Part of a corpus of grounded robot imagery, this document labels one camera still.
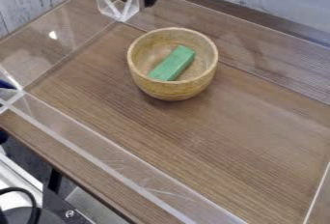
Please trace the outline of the green rectangular block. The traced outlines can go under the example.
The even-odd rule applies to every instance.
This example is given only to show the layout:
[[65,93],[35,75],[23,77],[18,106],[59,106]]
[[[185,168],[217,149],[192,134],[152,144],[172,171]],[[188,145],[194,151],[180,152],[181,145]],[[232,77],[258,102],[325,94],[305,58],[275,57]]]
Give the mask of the green rectangular block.
[[149,72],[148,76],[162,81],[176,80],[193,64],[196,55],[197,53],[192,48],[178,45]]

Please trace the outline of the brown wooden bowl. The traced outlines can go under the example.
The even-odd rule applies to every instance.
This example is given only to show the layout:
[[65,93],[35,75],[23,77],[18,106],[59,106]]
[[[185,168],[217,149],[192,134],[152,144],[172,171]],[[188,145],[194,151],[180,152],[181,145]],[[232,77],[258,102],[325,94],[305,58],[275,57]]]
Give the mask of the brown wooden bowl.
[[[149,73],[173,50],[184,45],[196,51],[196,60],[173,81],[150,78]],[[145,33],[130,45],[129,70],[140,89],[153,98],[176,101],[193,98],[209,86],[218,67],[220,53],[201,32],[166,27]]]

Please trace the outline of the clear acrylic front barrier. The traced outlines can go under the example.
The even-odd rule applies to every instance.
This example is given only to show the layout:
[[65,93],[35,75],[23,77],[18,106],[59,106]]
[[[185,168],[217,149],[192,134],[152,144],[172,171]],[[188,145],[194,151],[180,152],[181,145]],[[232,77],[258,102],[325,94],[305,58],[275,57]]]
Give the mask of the clear acrylic front barrier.
[[248,224],[0,70],[0,127],[134,224]]

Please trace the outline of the black table leg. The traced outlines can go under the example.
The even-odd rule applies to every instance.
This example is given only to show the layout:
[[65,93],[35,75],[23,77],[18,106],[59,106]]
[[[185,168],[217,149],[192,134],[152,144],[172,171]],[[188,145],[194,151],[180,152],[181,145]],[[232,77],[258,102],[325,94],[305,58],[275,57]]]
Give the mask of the black table leg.
[[62,174],[58,172],[57,169],[53,169],[50,180],[49,180],[49,189],[54,193],[58,193],[61,190],[61,184],[62,184]]

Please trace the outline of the clear acrylic corner bracket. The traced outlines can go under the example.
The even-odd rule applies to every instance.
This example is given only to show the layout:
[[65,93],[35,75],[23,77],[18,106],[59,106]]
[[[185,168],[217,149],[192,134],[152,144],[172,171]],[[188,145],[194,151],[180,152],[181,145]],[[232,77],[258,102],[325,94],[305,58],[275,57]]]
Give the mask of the clear acrylic corner bracket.
[[128,22],[141,10],[140,0],[97,0],[97,6],[101,13],[117,21]]

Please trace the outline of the grey metal base plate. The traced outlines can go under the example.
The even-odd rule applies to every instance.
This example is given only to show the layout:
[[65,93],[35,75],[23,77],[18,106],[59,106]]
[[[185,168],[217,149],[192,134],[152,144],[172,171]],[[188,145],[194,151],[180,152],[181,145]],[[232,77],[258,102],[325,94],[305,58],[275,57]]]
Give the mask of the grey metal base plate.
[[65,224],[95,224],[53,191],[45,192],[43,208],[50,210]]

